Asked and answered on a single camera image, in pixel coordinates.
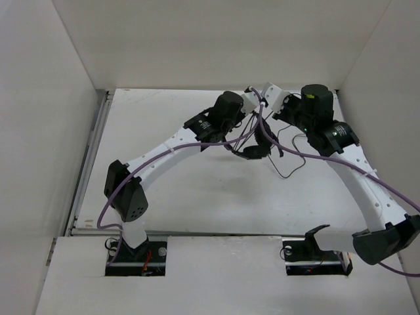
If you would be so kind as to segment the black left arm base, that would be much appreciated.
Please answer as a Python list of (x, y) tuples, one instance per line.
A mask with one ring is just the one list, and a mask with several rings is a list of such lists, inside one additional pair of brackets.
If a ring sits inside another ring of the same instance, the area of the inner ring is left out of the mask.
[(166, 271), (167, 241), (149, 241), (145, 249), (141, 249), (137, 256), (121, 245), (118, 253), (118, 240), (109, 238), (104, 246), (108, 250), (105, 276), (164, 276)]

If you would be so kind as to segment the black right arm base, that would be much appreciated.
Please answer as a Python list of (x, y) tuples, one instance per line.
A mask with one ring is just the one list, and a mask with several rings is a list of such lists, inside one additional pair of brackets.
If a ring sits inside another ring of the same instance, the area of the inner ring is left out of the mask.
[(288, 276), (349, 276), (353, 263), (347, 252), (315, 250), (303, 238), (284, 238), (279, 252)]

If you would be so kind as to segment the aluminium table edge rail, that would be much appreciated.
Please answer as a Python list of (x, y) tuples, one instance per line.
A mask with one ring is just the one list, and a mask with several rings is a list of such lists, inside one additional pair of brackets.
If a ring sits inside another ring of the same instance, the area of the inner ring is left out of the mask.
[(95, 158), (98, 152), (100, 138), (103, 134), (104, 126), (110, 111), (110, 106), (115, 95), (115, 89), (97, 89), (96, 111), (93, 116), (85, 152), (81, 162), (77, 183), (73, 192), (72, 202), (65, 217), (61, 236), (69, 236), (74, 228), (74, 223), (79, 215), (81, 204), (85, 197), (87, 185)]

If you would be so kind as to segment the aluminium front table rail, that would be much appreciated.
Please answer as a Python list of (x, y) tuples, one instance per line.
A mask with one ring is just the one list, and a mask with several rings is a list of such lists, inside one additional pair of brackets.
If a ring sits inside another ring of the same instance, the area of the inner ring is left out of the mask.
[[(72, 228), (67, 236), (117, 236), (118, 230), (115, 229), (87, 229)], [(256, 234), (256, 233), (233, 233), (233, 232), (189, 232), (189, 231), (159, 231), (147, 230), (148, 236), (281, 236), (286, 238), (302, 238), (303, 235), (298, 234)]]

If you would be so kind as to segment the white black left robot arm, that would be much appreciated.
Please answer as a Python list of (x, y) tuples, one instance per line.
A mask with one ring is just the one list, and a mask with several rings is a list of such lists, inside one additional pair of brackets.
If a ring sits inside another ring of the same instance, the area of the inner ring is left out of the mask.
[(121, 244), (130, 259), (140, 260), (147, 251), (148, 236), (144, 229), (147, 189), (183, 160), (211, 147), (228, 146), (227, 134), (256, 107), (252, 103), (247, 109), (246, 103), (245, 93), (225, 91), (213, 106), (190, 118), (147, 154), (126, 163), (117, 159), (109, 165), (104, 208), (111, 207), (119, 215), (120, 222), (115, 227), (121, 233)]

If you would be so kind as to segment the black over-ear headphones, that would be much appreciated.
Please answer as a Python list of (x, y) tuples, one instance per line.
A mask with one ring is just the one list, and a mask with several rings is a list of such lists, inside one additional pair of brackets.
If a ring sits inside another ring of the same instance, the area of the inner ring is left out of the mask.
[(278, 137), (272, 132), (269, 124), (264, 119), (262, 125), (259, 125), (254, 133), (256, 145), (248, 146), (243, 151), (235, 150), (230, 144), (226, 145), (225, 148), (239, 158), (247, 160), (266, 158), (271, 154), (273, 143), (265, 137), (263, 129), (265, 129), (270, 138), (278, 142)]

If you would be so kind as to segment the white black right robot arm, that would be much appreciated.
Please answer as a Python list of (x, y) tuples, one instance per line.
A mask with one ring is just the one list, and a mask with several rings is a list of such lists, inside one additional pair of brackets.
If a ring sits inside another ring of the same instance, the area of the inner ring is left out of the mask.
[(409, 215), (393, 198), (405, 199), (384, 183), (367, 161), (352, 128), (335, 119), (333, 93), (324, 85), (305, 85), (292, 94), (269, 84), (264, 98), (275, 119), (298, 128), (317, 152), (310, 159), (325, 161), (339, 176), (362, 212), (366, 229), (360, 232), (319, 226), (305, 240), (304, 251), (320, 258), (327, 250), (357, 254), (365, 263), (380, 264), (405, 249), (419, 235), (419, 215)]

